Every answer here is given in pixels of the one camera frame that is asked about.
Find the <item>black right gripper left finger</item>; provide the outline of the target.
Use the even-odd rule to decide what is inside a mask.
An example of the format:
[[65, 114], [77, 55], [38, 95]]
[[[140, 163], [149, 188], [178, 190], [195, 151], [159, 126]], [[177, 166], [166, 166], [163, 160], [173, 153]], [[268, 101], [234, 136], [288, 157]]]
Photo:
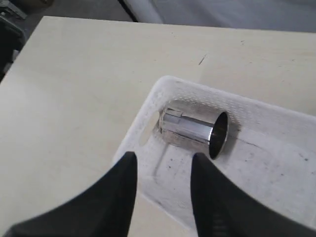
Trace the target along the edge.
[[9, 237], [126, 237], [137, 191], [137, 156], [126, 152], [95, 184], [63, 205], [13, 225]]

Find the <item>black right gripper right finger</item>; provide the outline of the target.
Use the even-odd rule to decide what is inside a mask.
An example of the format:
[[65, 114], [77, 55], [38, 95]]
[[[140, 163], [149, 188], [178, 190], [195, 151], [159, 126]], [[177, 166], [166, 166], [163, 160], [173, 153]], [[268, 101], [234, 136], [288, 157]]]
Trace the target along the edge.
[[314, 237], [315, 230], [267, 208], [203, 153], [192, 159], [191, 201], [200, 237]]

